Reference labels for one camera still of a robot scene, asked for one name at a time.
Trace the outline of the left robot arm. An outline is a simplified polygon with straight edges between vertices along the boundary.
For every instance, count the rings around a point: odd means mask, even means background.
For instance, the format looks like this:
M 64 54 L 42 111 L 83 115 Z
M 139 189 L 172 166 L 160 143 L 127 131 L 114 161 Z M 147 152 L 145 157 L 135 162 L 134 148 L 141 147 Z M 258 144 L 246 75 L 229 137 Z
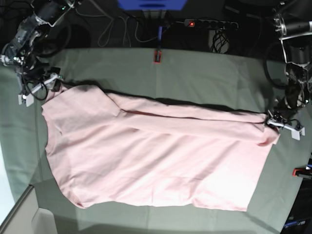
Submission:
M 310 0 L 284 0 L 275 9 L 272 19 L 278 41 L 266 50 L 263 68 L 267 80 L 284 97 L 268 112 L 266 124 L 285 127 L 294 116 L 312 101 L 312 2 Z M 270 50 L 281 45 L 285 62 L 286 84 L 275 83 L 268 71 Z

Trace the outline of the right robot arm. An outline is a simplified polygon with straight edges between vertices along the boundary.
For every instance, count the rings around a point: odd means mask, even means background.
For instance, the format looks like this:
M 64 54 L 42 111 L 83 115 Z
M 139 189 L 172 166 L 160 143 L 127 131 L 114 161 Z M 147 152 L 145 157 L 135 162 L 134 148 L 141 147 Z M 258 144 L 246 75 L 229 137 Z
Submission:
M 35 69 L 43 70 L 45 64 L 38 58 L 35 46 L 48 35 L 64 16 L 74 9 L 76 0 L 33 0 L 32 15 L 25 18 L 18 26 L 13 39 L 4 46 L 0 60 L 4 66 L 13 67 L 18 77 L 22 93 L 30 93 L 28 83 Z

